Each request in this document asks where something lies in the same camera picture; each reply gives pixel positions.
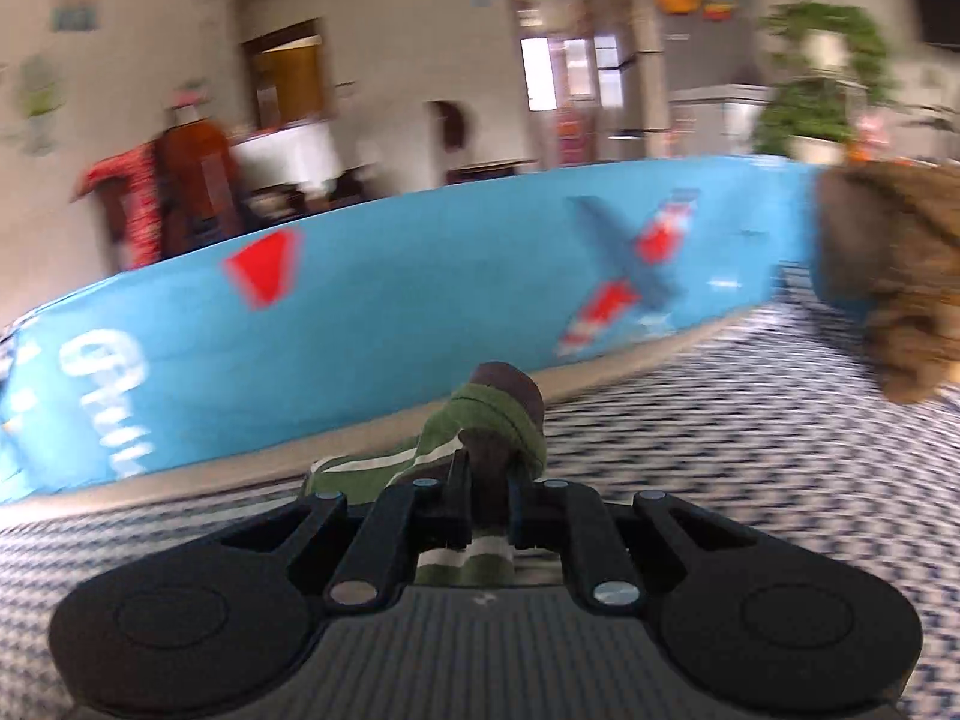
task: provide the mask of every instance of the blue object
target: blue object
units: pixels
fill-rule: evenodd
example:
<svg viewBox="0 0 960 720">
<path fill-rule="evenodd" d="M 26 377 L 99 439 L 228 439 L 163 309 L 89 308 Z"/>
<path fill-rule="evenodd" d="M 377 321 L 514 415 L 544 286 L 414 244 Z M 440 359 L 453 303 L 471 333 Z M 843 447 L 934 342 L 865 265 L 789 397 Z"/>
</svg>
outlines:
<svg viewBox="0 0 960 720">
<path fill-rule="evenodd" d="M 353 206 L 115 276 L 18 330 L 0 500 L 377 418 L 449 394 L 479 362 L 555 367 L 584 303 L 621 275 L 676 331 L 761 303 L 779 263 L 811 260 L 814 175 L 771 157 L 552 170 Z M 685 240 L 645 268 L 630 240 L 677 191 L 697 194 Z M 584 196 L 597 201 L 578 214 Z M 292 288 L 254 309 L 226 261 L 277 229 L 298 236 Z M 636 325 L 621 317 L 582 356 L 635 341 Z"/>
</svg>

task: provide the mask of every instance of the white flower pot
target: white flower pot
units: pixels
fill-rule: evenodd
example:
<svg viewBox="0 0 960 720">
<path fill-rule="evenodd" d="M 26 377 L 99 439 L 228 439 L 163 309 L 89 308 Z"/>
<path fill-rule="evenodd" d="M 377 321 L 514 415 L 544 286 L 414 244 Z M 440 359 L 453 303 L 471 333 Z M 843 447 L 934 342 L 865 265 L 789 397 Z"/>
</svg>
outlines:
<svg viewBox="0 0 960 720">
<path fill-rule="evenodd" d="M 790 156 L 798 162 L 808 165 L 843 165 L 847 150 L 843 143 L 821 141 L 818 138 L 802 138 L 794 135 L 790 138 Z"/>
<path fill-rule="evenodd" d="M 810 29 L 803 38 L 803 54 L 810 68 L 821 73 L 841 73 L 850 66 L 846 35 Z"/>
</svg>

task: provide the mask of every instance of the doorway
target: doorway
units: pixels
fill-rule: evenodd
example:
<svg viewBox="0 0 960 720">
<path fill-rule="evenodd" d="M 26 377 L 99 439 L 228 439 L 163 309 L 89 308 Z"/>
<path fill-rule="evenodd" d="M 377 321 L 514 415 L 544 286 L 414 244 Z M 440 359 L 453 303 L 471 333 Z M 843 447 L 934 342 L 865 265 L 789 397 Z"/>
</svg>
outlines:
<svg viewBox="0 0 960 720">
<path fill-rule="evenodd" d="M 258 129 L 328 118 L 332 95 L 319 19 L 248 40 L 241 49 Z"/>
<path fill-rule="evenodd" d="M 599 79 L 593 0 L 514 0 L 532 130 L 543 170 L 596 161 Z"/>
</svg>

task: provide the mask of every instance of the circular cover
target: circular cover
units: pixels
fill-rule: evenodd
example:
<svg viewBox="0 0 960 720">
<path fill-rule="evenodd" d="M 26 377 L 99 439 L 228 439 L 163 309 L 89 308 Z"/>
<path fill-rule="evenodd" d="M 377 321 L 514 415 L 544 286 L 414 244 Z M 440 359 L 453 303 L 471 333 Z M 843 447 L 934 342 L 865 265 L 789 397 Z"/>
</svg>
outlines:
<svg viewBox="0 0 960 720">
<path fill-rule="evenodd" d="M 923 640 L 917 613 L 888 584 L 765 546 L 706 555 L 664 603 L 661 635 L 710 693 L 784 713 L 880 698 L 910 675 Z"/>
<path fill-rule="evenodd" d="M 206 714 L 277 679 L 310 631 L 270 556 L 200 550 L 82 584 L 50 624 L 74 698 L 115 714 Z"/>
</svg>

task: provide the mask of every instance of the airplane graphic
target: airplane graphic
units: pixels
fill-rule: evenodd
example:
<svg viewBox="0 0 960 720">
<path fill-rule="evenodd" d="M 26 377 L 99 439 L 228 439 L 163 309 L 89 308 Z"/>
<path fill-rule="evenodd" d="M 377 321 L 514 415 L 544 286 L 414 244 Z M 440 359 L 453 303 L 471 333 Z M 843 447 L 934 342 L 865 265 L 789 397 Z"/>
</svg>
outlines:
<svg viewBox="0 0 960 720">
<path fill-rule="evenodd" d="M 634 236 L 598 197 L 573 199 L 577 224 L 597 253 L 608 280 L 587 300 L 560 338 L 559 357 L 589 347 L 627 309 L 644 309 L 640 324 L 663 327 L 666 309 L 676 293 L 662 266 L 683 245 L 695 208 L 696 193 L 675 193 L 650 223 Z"/>
</svg>

